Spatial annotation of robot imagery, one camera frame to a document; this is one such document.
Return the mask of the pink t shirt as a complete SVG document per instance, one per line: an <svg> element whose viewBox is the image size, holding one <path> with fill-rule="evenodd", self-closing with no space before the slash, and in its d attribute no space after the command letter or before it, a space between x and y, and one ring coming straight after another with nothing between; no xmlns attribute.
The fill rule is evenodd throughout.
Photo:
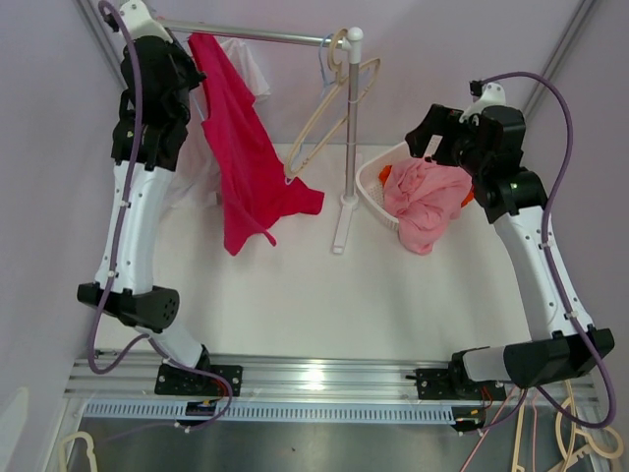
<svg viewBox="0 0 629 472"><path fill-rule="evenodd" d="M463 169L418 158L391 165L384 182L384 210L398 220L402 245L429 254L472 195L472 179Z"/></svg>

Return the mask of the blue plastic hanger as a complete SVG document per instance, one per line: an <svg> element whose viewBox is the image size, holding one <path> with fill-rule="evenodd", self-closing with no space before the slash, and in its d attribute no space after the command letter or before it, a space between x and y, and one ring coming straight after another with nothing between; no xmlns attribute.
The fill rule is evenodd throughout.
<svg viewBox="0 0 629 472"><path fill-rule="evenodd" d="M329 132L314 147L307 157L301 157L302 148L307 135L310 133L316 121L320 118L330 101L337 93L337 83L342 72L342 65L334 60L334 49L337 36L333 33L327 35L319 44L317 59L321 75L321 92L318 97L318 105L313 115L309 118L284 162L285 184L291 185L308 165L309 161L319 152L319 149L329 140L332 132Z"/></svg>

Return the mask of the magenta t shirt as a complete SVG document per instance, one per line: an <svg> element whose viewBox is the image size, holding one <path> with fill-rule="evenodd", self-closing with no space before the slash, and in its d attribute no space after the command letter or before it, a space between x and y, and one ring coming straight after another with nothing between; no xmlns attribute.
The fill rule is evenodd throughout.
<svg viewBox="0 0 629 472"><path fill-rule="evenodd" d="M275 245L269 229L278 219L319 214L324 193L299 178L286 182L283 164L255 110L255 96L214 36L194 33L189 44L205 73L207 118L201 126L220 168L224 247L235 256L256 234Z"/></svg>

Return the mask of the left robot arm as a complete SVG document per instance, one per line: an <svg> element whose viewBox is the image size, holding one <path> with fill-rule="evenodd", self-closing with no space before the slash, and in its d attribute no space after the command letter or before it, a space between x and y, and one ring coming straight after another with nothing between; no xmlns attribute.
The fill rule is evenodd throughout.
<svg viewBox="0 0 629 472"><path fill-rule="evenodd" d="M175 39L139 37L123 50L119 121L113 131L114 201L106 246L80 303L134 329L164 359L154 391L194 395L211 383L206 348L177 322L179 293L153 282L162 206L188 136L189 95L203 80Z"/></svg>

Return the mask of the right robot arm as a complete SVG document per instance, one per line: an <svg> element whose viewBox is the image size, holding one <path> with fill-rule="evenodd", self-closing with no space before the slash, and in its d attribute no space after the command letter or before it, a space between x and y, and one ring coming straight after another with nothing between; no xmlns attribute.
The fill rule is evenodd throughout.
<svg viewBox="0 0 629 472"><path fill-rule="evenodd" d="M531 335L527 342L453 354L447 385L462 398L493 381L530 388L581 378L614 347L611 331L597 329L580 304L543 221L549 203L542 180L521 164L525 132L516 108L490 105L465 119L458 109L434 104L405 137L410 154L423 157L439 136L430 160L471 176L475 199L513 264Z"/></svg>

